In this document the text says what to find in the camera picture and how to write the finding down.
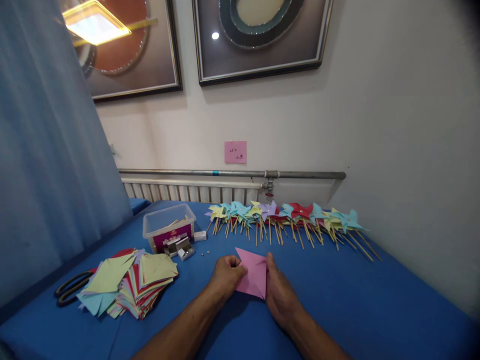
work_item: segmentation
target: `ceiling light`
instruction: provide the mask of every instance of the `ceiling light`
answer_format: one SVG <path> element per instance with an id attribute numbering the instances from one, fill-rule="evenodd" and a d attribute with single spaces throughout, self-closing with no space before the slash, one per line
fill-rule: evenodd
<path id="1" fill-rule="evenodd" d="M 107 43 L 132 33 L 98 0 L 88 0 L 62 15 L 68 30 L 93 45 Z"/>

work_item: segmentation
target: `picture frame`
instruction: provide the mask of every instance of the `picture frame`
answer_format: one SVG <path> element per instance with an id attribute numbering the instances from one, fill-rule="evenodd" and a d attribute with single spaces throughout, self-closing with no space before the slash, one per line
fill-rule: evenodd
<path id="1" fill-rule="evenodd" d="M 172 0 L 59 2 L 95 103 L 183 89 Z M 109 18 L 118 19 L 130 34 L 94 45 L 74 33 L 75 24 L 69 27 L 66 12 L 91 2 L 103 8 Z"/>
<path id="2" fill-rule="evenodd" d="M 334 0 L 268 3 L 192 0 L 200 86 L 320 67 Z"/>

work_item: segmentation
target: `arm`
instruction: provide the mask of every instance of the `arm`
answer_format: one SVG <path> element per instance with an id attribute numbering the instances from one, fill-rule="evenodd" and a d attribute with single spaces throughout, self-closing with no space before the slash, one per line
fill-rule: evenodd
<path id="1" fill-rule="evenodd" d="M 247 274 L 247 269 L 239 265 L 240 259 L 236 256 L 219 258 L 205 289 L 133 359 L 192 359 L 215 316 Z"/>
<path id="2" fill-rule="evenodd" d="M 268 268 L 266 305 L 273 319 L 291 337 L 303 358 L 308 360 L 350 359 L 304 309 L 270 252 L 266 257 L 266 264 Z"/>

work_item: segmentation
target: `pink paper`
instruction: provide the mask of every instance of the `pink paper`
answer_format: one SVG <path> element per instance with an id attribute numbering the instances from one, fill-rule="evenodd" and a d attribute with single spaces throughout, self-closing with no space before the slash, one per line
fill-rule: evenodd
<path id="1" fill-rule="evenodd" d="M 225 164 L 246 164 L 247 142 L 225 141 Z"/>
<path id="2" fill-rule="evenodd" d="M 241 265 L 248 273 L 240 280 L 236 290 L 265 300 L 267 296 L 267 259 L 239 248 L 235 248 Z"/>

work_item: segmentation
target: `black scissors handle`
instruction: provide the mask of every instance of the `black scissors handle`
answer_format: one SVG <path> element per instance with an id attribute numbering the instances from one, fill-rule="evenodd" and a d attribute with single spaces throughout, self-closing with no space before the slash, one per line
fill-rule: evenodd
<path id="1" fill-rule="evenodd" d="M 78 290 L 82 289 L 85 285 L 88 284 L 89 278 L 94 273 L 91 271 L 84 271 L 77 276 L 72 277 L 66 283 L 61 285 L 53 294 L 58 298 L 56 305 L 59 308 L 63 308 L 67 305 L 73 304 L 77 301 L 76 296 L 70 297 L 72 294 L 75 294 Z"/>

